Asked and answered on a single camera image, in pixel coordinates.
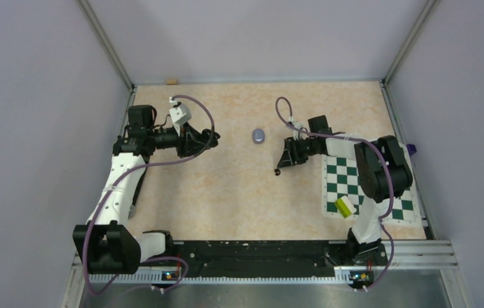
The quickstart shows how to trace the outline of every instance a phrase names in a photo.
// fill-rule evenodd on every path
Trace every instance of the small gray object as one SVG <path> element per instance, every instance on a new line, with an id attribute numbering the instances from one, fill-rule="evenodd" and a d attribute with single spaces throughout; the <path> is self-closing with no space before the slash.
<path id="1" fill-rule="evenodd" d="M 264 131 L 261 130 L 260 128 L 257 128 L 256 130 L 253 131 L 253 142 L 257 144 L 261 144 L 264 142 Z"/>

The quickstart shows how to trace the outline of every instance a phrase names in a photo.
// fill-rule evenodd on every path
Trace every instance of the small wooden block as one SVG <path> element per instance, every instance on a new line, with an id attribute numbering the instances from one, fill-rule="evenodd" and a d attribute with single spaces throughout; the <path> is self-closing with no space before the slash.
<path id="1" fill-rule="evenodd" d="M 179 85 L 177 79 L 166 79 L 166 85 Z"/>

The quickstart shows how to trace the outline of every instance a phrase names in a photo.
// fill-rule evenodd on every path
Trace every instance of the white bracket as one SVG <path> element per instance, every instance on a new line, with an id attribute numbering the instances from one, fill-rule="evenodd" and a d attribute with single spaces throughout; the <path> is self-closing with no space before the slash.
<path id="1" fill-rule="evenodd" d="M 181 135 L 181 126 L 187 123 L 189 120 L 191 120 L 191 113 L 189 110 L 189 107 L 182 103 L 178 103 L 177 101 L 172 100 L 170 98 L 170 105 L 173 106 L 173 108 L 170 108 L 170 118 L 172 119 L 172 125 L 176 129 L 176 132 L 178 133 L 178 136 Z"/>

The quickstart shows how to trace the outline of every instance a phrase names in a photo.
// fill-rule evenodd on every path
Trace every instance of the cable tie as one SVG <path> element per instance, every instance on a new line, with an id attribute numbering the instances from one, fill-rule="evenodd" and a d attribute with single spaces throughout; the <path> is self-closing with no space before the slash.
<path id="1" fill-rule="evenodd" d="M 119 186 L 113 186 L 113 184 L 110 184 L 110 185 L 107 185 L 106 187 L 104 187 L 104 190 L 102 192 L 105 193 L 107 191 L 123 193 L 124 189 L 119 187 Z"/>

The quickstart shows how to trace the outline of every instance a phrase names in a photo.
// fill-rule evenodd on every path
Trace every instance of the purple object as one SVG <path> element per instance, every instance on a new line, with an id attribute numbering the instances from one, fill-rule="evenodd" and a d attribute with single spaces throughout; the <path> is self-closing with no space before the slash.
<path id="1" fill-rule="evenodd" d="M 408 148 L 408 155 L 410 157 L 412 157 L 413 154 L 417 153 L 417 148 L 415 147 L 415 144 L 408 143 L 406 147 Z"/>

